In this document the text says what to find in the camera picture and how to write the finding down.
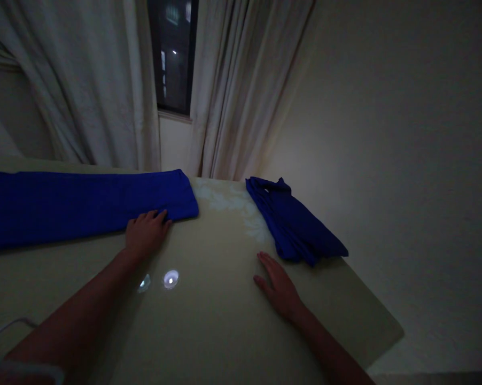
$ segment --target sheer curtain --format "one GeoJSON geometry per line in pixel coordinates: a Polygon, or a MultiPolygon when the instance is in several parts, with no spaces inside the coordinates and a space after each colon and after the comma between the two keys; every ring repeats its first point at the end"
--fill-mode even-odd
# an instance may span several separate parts
{"type": "Polygon", "coordinates": [[[11,56],[29,79],[58,159],[160,170],[146,1],[0,0],[0,43],[0,64],[11,56]]]}
{"type": "Polygon", "coordinates": [[[314,0],[210,0],[188,172],[240,180],[260,161],[314,0]]]}

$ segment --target table surface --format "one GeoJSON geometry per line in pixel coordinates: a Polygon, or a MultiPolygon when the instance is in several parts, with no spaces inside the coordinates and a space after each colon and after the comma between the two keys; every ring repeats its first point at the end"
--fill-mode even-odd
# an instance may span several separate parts
{"type": "MultiPolygon", "coordinates": [[[[0,171],[135,173],[13,157],[0,158],[0,171]]],[[[266,275],[256,253],[276,252],[244,183],[190,182],[199,217],[176,223],[159,254],[133,277],[132,290],[119,298],[72,382],[323,383],[305,343],[252,281],[254,274],[266,275]],[[168,290],[162,278],[170,270],[177,270],[179,279],[168,290]],[[150,284],[140,288],[147,274],[150,284]]],[[[41,322],[123,244],[123,234],[112,234],[1,251],[0,325],[23,316],[41,322]]],[[[280,262],[303,302],[363,367],[403,336],[398,322],[341,258],[325,259],[315,268],[280,262]]],[[[27,333],[16,325],[2,334],[0,356],[27,333]]]]}

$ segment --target window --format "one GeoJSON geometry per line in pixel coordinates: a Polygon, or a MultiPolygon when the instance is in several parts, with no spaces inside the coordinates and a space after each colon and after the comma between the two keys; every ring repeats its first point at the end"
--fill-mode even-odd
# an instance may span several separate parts
{"type": "Polygon", "coordinates": [[[198,0],[147,0],[157,107],[189,116],[198,0]]]}

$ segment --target wrist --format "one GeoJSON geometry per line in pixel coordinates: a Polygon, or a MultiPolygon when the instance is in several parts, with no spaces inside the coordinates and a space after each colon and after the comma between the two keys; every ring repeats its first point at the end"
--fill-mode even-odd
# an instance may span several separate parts
{"type": "Polygon", "coordinates": [[[307,327],[307,325],[310,323],[311,318],[313,317],[314,315],[307,308],[307,306],[301,303],[301,305],[292,312],[289,320],[295,326],[295,328],[301,329],[307,327]]]}
{"type": "Polygon", "coordinates": [[[125,247],[117,254],[116,258],[130,263],[136,263],[145,259],[145,255],[135,248],[125,247]]]}

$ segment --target blue cloth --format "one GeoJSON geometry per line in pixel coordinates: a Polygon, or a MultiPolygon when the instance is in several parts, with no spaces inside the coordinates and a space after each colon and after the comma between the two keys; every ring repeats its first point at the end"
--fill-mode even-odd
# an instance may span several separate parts
{"type": "Polygon", "coordinates": [[[314,266],[321,257],[347,257],[348,250],[318,218],[291,195],[291,187],[280,178],[270,182],[251,177],[246,190],[264,217],[283,259],[304,259],[314,266]]]}
{"type": "Polygon", "coordinates": [[[174,221],[198,215],[181,170],[132,175],[0,173],[0,249],[125,229],[149,210],[174,221]]]}

